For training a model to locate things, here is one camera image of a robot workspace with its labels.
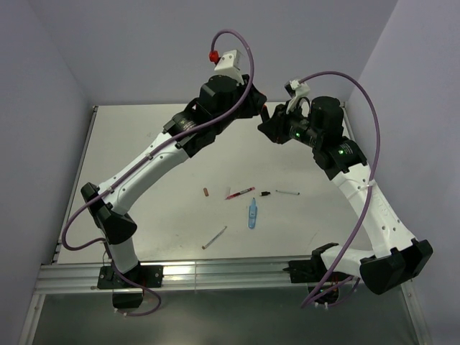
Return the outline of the blue highlighter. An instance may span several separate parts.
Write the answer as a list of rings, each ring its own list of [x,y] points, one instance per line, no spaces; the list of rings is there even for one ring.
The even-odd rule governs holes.
[[[253,198],[249,205],[249,212],[248,212],[248,228],[249,229],[254,229],[256,226],[257,212],[258,212],[257,202],[256,202],[256,199]]]

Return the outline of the black orange highlighter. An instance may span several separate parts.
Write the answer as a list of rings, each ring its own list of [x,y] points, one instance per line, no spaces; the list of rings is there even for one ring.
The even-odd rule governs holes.
[[[266,122],[270,119],[270,115],[267,110],[267,106],[264,104],[260,113],[263,122]]]

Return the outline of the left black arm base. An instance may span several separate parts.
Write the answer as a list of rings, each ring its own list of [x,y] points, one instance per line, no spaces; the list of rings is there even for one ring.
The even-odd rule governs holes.
[[[138,264],[123,276],[146,288],[160,288],[163,279],[162,265]],[[112,305],[123,311],[133,311],[140,307],[144,299],[144,291],[138,293],[117,293],[117,290],[135,288],[134,285],[123,280],[110,265],[101,267],[96,285],[98,290],[113,290]]]

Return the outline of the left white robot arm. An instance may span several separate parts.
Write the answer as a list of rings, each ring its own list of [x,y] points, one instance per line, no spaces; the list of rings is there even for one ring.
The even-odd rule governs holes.
[[[132,241],[137,225],[129,209],[163,175],[212,144],[234,120],[259,115],[266,100],[255,86],[239,85],[233,78],[215,75],[122,171],[100,185],[86,183],[81,188],[116,265],[114,279],[122,286],[131,287],[141,281]]]

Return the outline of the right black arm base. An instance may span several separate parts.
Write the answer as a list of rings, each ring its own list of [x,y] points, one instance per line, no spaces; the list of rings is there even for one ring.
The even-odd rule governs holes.
[[[283,271],[290,275],[290,282],[293,284],[319,282],[327,271],[325,264],[321,261],[321,254],[327,249],[338,245],[339,244],[337,243],[330,243],[314,249],[310,259],[291,260],[288,262],[287,267],[284,268]],[[345,280],[348,276],[349,275],[341,272],[333,272],[327,279],[326,285],[324,285],[317,294],[322,293],[326,288]],[[336,303],[339,300],[339,294],[339,289],[334,289],[319,298],[317,302],[321,305],[326,305],[326,303],[328,303],[328,305]]]

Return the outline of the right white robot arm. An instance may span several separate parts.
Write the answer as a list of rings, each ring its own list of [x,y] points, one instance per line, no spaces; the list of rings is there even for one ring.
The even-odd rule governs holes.
[[[417,277],[433,254],[428,240],[419,240],[403,224],[371,178],[371,167],[358,144],[344,135],[344,111],[339,100],[322,96],[301,106],[262,110],[258,130],[275,144],[291,139],[309,146],[317,166],[343,193],[365,230],[372,248],[348,249],[326,244],[312,253],[311,272],[327,280],[335,272],[360,278],[376,295]]]

